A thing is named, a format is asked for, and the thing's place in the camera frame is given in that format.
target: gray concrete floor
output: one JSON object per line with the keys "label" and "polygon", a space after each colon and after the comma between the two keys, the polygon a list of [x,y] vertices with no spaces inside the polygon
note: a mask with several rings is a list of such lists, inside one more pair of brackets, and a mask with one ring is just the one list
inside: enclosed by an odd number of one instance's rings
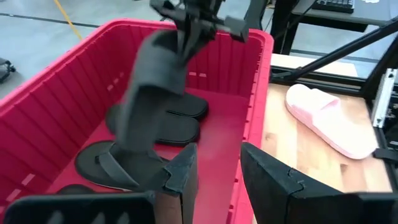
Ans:
{"label": "gray concrete floor", "polygon": [[[136,18],[160,20],[160,16],[149,7],[148,0],[59,0],[73,22],[101,25],[116,18]],[[226,15],[243,18],[250,0],[227,0],[223,3],[219,16]],[[392,16],[398,15],[398,3],[392,6]],[[273,11],[267,9],[263,19],[266,27]],[[0,85],[0,99],[24,81],[51,64],[57,57],[76,45],[79,40],[66,24],[49,21],[38,21],[5,16],[13,14],[26,17],[39,17],[64,21],[61,12],[51,0],[0,0],[0,57],[10,60],[18,72]],[[95,28],[77,26],[83,37],[88,36]],[[369,26],[366,32],[377,27]],[[362,33],[327,27],[300,24],[293,44],[294,55],[320,57],[319,53],[328,53],[342,45],[361,37]],[[352,57],[368,58],[370,62],[343,59],[356,65],[358,73],[367,77],[392,42],[394,35],[386,37],[364,49],[353,53]]]}

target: keyboard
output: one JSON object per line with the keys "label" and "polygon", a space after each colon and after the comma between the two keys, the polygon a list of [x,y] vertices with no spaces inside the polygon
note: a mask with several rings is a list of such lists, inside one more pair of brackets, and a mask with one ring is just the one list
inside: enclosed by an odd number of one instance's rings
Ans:
{"label": "keyboard", "polygon": [[354,12],[354,0],[317,0],[312,9],[333,12]]}

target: black metal bar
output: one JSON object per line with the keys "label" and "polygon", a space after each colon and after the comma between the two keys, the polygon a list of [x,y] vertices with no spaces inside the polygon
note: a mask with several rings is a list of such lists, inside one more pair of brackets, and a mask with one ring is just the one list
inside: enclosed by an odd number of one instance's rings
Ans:
{"label": "black metal bar", "polygon": [[360,97],[359,90],[357,88],[349,88],[345,86],[336,86],[329,83],[320,83],[315,80],[283,80],[281,78],[275,78],[271,81],[274,84],[292,86],[294,84],[303,84],[309,88],[317,88],[322,91],[329,93],[336,93],[341,95]]}
{"label": "black metal bar", "polygon": [[[298,18],[299,16],[291,14],[287,26],[290,26],[292,23],[295,23]],[[284,44],[282,47],[281,54],[289,55],[290,50],[292,50],[293,41],[294,37],[296,36],[297,28],[299,28],[299,22],[294,24],[291,28],[287,29],[287,31],[285,32]]]}
{"label": "black metal bar", "polygon": [[[289,16],[298,0],[276,1],[270,34],[274,38],[284,32],[288,26]],[[274,53],[280,54],[283,48],[284,38],[278,38],[274,42]]]}
{"label": "black metal bar", "polygon": [[387,68],[398,68],[398,35],[386,50],[379,63],[374,67],[364,85],[361,87],[361,94],[365,99],[375,99],[379,83]]}
{"label": "black metal bar", "polygon": [[[314,52],[311,50],[299,50],[299,49],[292,49],[290,52],[297,53],[297,54],[312,55],[312,56],[317,56],[317,57],[322,57],[322,56],[327,55],[326,53],[322,53],[322,52]],[[364,58],[364,57],[345,56],[345,57],[343,57],[343,59],[357,61],[357,62],[379,63],[379,59]]]}
{"label": "black metal bar", "polygon": [[[376,134],[377,143],[380,148],[387,149],[387,141],[384,136],[384,132],[381,128],[374,128],[374,133]],[[384,165],[386,166],[386,171],[388,175],[388,179],[390,180],[391,189],[393,192],[398,191],[398,176],[396,174],[396,167],[394,164],[390,162],[384,161]]]}
{"label": "black metal bar", "polygon": [[[272,73],[282,73],[282,72],[290,72],[292,70],[295,70],[295,68],[284,68],[284,67],[279,67],[279,66],[271,66]],[[352,86],[358,86],[361,87],[363,83],[365,82],[365,79],[355,77],[354,74],[352,77],[346,76],[346,75],[335,75],[335,74],[328,74],[328,73],[322,73],[322,72],[310,72],[306,74],[305,76],[306,79],[312,79],[312,80],[319,80],[322,82],[330,82],[330,83],[339,83],[339,84],[344,84],[344,85],[352,85]]]}
{"label": "black metal bar", "polygon": [[386,25],[364,35],[361,38],[358,38],[351,43],[348,43],[333,52],[319,58],[318,60],[300,68],[296,69],[292,72],[291,75],[285,77],[289,80],[295,80],[303,75],[307,74],[308,72],[313,72],[316,69],[322,68],[329,63],[332,63],[344,56],[347,56],[375,41],[378,41],[390,34],[393,34],[398,31],[398,16],[390,20]]}

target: red plastic bin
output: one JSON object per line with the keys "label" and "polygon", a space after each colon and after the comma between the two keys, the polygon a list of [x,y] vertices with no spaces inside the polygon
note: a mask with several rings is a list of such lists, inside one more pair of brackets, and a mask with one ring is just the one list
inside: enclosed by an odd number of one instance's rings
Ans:
{"label": "red plastic bin", "polygon": [[[74,168],[80,149],[113,139],[104,116],[126,89],[142,40],[166,22],[109,22],[0,101],[0,214],[15,199],[92,184]],[[187,92],[209,102],[198,142],[196,224],[249,224],[253,213],[239,152],[261,146],[273,40],[251,30],[247,43],[219,33],[189,64]],[[168,159],[181,148],[156,145]]]}

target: black cable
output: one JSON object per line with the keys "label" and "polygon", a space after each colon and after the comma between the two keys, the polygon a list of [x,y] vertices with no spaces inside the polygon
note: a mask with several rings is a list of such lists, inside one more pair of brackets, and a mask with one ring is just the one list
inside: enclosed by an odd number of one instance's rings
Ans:
{"label": "black cable", "polygon": [[274,17],[274,13],[272,13],[271,18],[269,18],[268,23],[267,23],[267,26],[266,26],[266,28],[264,29],[264,31],[267,30],[267,28],[268,28],[269,24],[271,23],[271,20],[272,20],[273,17]]}
{"label": "black cable", "polygon": [[[293,22],[291,22],[289,24],[288,27],[286,27],[286,29],[284,29],[283,31],[280,31],[277,35],[275,35],[274,40],[279,39],[280,37],[284,36],[286,31],[288,31],[290,28],[292,28],[293,26],[295,26],[296,24],[298,24],[300,22],[300,20],[306,15],[306,13],[312,8],[312,6],[317,3],[318,0],[314,0],[314,2],[311,4],[310,7],[308,7],[308,9],[306,9],[303,14],[301,14],[300,16],[298,16],[298,18],[296,18]],[[286,17],[285,22],[288,22],[290,19],[290,15],[293,12],[293,9],[297,6],[297,4],[292,8],[292,10],[290,11],[289,15]]]}

